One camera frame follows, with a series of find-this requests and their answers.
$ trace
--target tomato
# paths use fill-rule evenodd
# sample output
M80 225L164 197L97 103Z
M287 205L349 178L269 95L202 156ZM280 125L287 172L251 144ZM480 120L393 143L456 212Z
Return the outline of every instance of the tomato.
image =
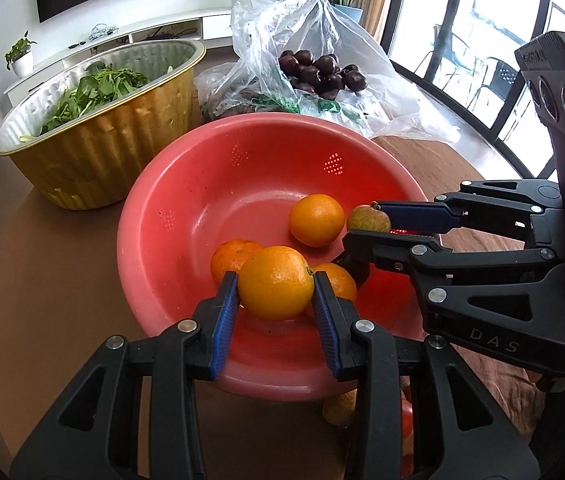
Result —
M414 431L414 410L411 402L406 399L402 400L402 435L405 440Z

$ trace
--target tv stand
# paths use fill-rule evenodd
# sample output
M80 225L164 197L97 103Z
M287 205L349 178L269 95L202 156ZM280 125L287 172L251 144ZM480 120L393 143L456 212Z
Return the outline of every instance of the tv stand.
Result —
M130 23L119 28L113 34L87 41L84 45L66 48L54 56L37 63L34 71L6 88L12 106L16 106L30 92L38 88L63 70L74 66L91 56L100 54L122 44L137 43L155 33L159 28L172 28L184 33L184 40L201 40L207 48L231 46L231 8L191 10L166 16L157 16L142 22Z

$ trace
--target orange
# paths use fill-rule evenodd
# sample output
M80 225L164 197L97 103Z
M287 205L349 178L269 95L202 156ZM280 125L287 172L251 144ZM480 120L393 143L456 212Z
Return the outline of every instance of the orange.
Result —
M358 288L356 282L345 269L336 264L320 264L313 267L314 272L324 270L327 273L331 288L334 289L334 294L337 298L345 298L349 301L356 301ZM307 314L314 317L314 309L311 304L307 307Z
M329 195L309 195L291 209L289 228L296 240L309 247L324 247L338 238L345 225L342 206Z
M290 247L268 247L238 274L240 303L260 319L282 321L300 314L314 294L307 260Z
M223 243L211 257L211 277L214 283L220 285L228 270L239 272L243 264L260 250L262 245L252 240L236 238Z

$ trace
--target blue gripper pad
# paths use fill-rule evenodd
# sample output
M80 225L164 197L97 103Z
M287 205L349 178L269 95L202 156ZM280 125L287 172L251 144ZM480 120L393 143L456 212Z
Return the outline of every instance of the blue gripper pad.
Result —
M461 218L438 202L378 202L391 228L418 233L445 234L461 226Z
M227 364L229 345L234 333L236 316L240 307L238 298L238 275L228 272L222 280L220 290L215 298L220 300L211 307L212 310L219 308L216 326L212 335L210 372L214 380L218 379L220 372Z
M326 272L315 273L314 284L311 304L327 368L339 381L354 380L365 364L362 349L352 343L351 326L360 319L358 312L351 301L336 298Z

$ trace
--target pear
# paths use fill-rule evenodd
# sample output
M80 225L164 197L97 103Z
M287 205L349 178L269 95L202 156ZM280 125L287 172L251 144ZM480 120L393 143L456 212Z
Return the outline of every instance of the pear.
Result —
M370 205L359 205L354 207L347 219L347 230L352 229L388 233L391 230L391 221L380 209Z

